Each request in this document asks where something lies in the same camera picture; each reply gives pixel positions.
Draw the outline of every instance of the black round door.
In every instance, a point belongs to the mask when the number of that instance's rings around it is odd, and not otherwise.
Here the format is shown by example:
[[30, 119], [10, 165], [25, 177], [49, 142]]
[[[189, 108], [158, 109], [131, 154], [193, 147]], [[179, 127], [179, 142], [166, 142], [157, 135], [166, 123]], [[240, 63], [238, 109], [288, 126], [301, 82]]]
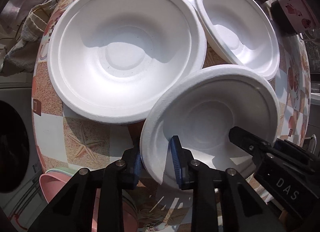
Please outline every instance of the black round door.
[[29, 163], [26, 127], [9, 104], [0, 101], [0, 193], [13, 191], [22, 182]]

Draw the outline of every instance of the starfish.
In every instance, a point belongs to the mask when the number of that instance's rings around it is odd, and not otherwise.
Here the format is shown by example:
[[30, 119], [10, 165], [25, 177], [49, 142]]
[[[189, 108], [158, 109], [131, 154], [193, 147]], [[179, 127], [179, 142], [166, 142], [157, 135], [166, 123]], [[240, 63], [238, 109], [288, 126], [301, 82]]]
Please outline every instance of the starfish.
[[95, 146], [97, 144], [100, 144], [102, 142], [104, 142], [103, 140], [99, 140], [99, 141], [89, 141], [89, 140], [86, 140], [85, 139], [85, 136], [84, 136], [84, 131], [83, 131], [83, 128], [82, 128], [82, 125], [80, 125], [80, 135], [81, 135], [81, 141], [74, 137], [73, 135], [70, 135], [70, 134], [67, 134], [68, 137], [70, 137], [73, 141], [75, 141], [77, 144], [80, 145], [79, 147], [79, 150], [74, 154], [73, 157], [78, 157], [80, 156], [83, 152], [87, 152], [90, 157], [92, 158], [92, 160], [95, 162], [95, 163], [98, 163], [97, 159], [95, 158], [95, 156], [93, 155], [90, 147], [91, 146]]

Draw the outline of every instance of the screw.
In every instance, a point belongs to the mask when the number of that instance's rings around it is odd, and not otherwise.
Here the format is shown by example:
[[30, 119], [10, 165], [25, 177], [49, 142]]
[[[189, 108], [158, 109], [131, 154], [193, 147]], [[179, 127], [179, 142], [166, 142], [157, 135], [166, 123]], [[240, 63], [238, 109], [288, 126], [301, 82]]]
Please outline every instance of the screw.
[[233, 168], [229, 168], [229, 169], [227, 169], [227, 173], [231, 176], [234, 176], [237, 174], [237, 171]]
[[79, 174], [80, 175], [85, 175], [85, 174], [87, 174], [88, 173], [88, 169], [87, 168], [81, 168], [80, 170], [79, 170]]
[[125, 165], [125, 161], [124, 160], [120, 159], [120, 160], [116, 161], [116, 166], [121, 167], [121, 166], [124, 166], [124, 165]]
[[200, 161], [199, 160], [191, 160], [190, 162], [193, 166], [198, 166], [200, 165]]
[[275, 156], [273, 154], [267, 153], [267, 156], [270, 158], [274, 158]]

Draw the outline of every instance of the washing machine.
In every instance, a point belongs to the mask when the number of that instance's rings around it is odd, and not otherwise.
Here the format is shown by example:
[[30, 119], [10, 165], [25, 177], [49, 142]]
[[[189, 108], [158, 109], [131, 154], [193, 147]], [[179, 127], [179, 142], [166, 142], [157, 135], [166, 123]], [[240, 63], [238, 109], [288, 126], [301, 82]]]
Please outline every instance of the washing machine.
[[0, 77], [0, 206], [26, 231], [46, 206], [31, 118], [32, 74]]

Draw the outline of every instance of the patterned tablecloth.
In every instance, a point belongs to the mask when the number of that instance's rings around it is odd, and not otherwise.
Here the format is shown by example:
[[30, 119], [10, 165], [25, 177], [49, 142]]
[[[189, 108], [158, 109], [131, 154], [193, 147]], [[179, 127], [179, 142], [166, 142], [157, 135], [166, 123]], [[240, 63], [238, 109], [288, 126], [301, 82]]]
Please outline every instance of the patterned tablecloth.
[[[132, 140], [140, 136], [143, 122], [110, 126], [85, 119], [71, 111], [55, 93], [49, 79], [47, 51], [53, 28], [75, 0], [60, 0], [42, 38], [32, 83], [33, 128], [44, 171], [55, 167], [78, 170], [104, 168], [121, 158]], [[270, 16], [268, 5], [264, 11]], [[270, 81], [280, 104], [277, 135], [302, 144], [310, 108], [310, 73], [305, 45], [284, 37], [274, 25], [280, 49], [280, 67]], [[226, 64], [208, 45], [204, 67]], [[252, 177], [251, 186], [266, 200], [268, 193]], [[192, 197], [158, 185], [145, 172], [138, 188], [129, 192], [138, 208], [138, 231], [190, 231]]]

